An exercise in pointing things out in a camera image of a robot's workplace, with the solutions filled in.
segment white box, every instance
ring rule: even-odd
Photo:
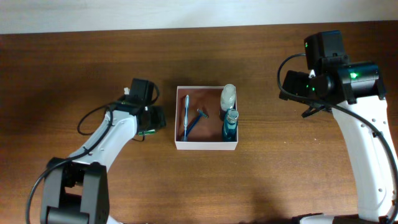
[[[236,141],[224,142],[222,140],[223,121],[220,120],[218,113],[223,88],[223,86],[177,87],[174,141],[178,150],[235,150],[239,140],[239,128],[236,130]],[[197,109],[203,110],[209,118],[200,118],[197,125],[189,134],[188,141],[183,142],[181,141],[181,137],[183,136],[186,95],[190,96],[188,123],[191,124],[198,116]]]

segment white bottle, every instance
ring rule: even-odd
[[[227,84],[224,86],[224,90],[221,92],[220,100],[220,119],[224,121],[225,114],[228,109],[234,108],[236,99],[236,88],[232,84]]]

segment plastic bottle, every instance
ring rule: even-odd
[[[226,112],[223,125],[223,141],[236,141],[238,117],[239,113],[236,109],[229,109]]]
[[[232,84],[227,84],[224,86],[223,91],[221,92],[221,100],[220,100],[220,112],[219,116],[222,121],[224,121],[225,114],[229,109],[234,108],[236,99],[236,88]]]

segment wooden table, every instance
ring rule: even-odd
[[[306,213],[356,213],[344,139],[332,115],[278,99],[276,71],[303,39],[343,33],[352,61],[372,60],[384,75],[389,125],[398,139],[398,22],[298,24],[205,29],[121,30],[0,35],[0,217],[23,223],[36,178],[54,156],[67,157],[86,137],[76,124],[115,100],[132,78],[155,82],[168,126],[130,141],[108,174],[111,214],[128,223],[238,223]],[[306,71],[305,59],[288,69]],[[235,151],[177,151],[179,85],[236,85]],[[100,113],[84,130],[94,130]],[[39,221],[42,185],[32,204]]]

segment blue bottle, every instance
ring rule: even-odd
[[[229,109],[226,112],[223,125],[223,141],[236,141],[238,117],[239,113],[236,109]]]

